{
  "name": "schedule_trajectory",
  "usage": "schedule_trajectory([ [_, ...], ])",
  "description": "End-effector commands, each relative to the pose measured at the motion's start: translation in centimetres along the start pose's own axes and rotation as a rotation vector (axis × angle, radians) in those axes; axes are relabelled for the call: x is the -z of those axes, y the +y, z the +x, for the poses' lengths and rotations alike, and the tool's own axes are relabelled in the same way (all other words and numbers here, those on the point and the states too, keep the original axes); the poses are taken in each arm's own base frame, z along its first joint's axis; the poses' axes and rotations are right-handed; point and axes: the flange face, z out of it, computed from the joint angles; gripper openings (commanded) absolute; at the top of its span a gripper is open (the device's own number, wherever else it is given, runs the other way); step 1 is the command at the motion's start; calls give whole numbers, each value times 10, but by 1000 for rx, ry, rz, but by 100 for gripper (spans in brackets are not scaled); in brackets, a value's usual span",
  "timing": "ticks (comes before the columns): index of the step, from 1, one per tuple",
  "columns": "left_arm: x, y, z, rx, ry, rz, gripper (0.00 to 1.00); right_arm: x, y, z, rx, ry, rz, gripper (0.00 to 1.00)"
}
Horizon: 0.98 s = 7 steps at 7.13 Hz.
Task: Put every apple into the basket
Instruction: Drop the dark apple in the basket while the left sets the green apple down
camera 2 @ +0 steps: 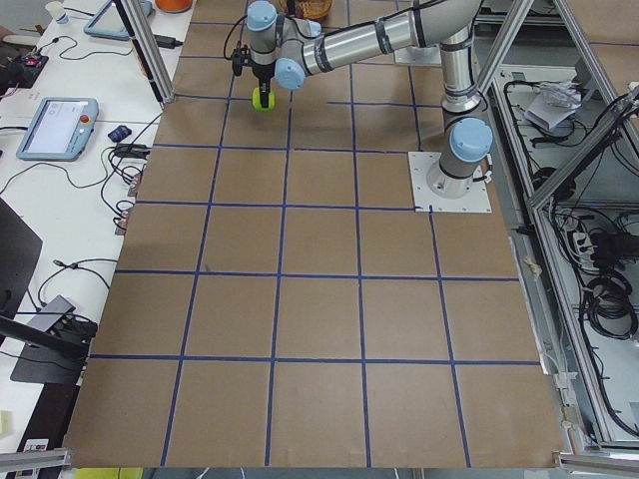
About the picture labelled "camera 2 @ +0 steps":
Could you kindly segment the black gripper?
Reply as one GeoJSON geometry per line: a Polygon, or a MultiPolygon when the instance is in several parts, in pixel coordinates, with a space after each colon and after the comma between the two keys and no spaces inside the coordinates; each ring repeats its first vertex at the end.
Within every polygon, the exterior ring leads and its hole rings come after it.
{"type": "Polygon", "coordinates": [[[271,80],[274,77],[274,63],[263,65],[254,62],[252,71],[259,81],[260,91],[269,93],[271,91],[271,80]]]}

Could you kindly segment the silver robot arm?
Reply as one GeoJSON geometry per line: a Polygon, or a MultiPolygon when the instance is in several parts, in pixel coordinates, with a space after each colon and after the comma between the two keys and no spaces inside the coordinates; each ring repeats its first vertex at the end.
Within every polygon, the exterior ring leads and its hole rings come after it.
{"type": "Polygon", "coordinates": [[[252,70],[259,82],[254,107],[267,111],[274,105],[272,82],[295,91],[311,76],[376,57],[398,64],[403,55],[436,51],[445,147],[426,181],[435,195],[461,199],[493,142],[490,127],[474,115],[482,100],[472,62],[480,9],[478,1],[414,1],[402,10],[325,31],[319,22],[282,12],[270,1],[254,1],[245,16],[249,40],[238,43],[231,55],[233,71],[252,70]]]}

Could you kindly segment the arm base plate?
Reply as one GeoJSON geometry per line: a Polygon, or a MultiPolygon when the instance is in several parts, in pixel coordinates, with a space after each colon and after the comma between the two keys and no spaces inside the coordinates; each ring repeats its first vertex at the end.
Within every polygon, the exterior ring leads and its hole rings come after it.
{"type": "Polygon", "coordinates": [[[413,208],[424,213],[490,214],[487,186],[492,159],[487,155],[466,179],[447,176],[440,167],[440,152],[409,152],[413,208]]]}

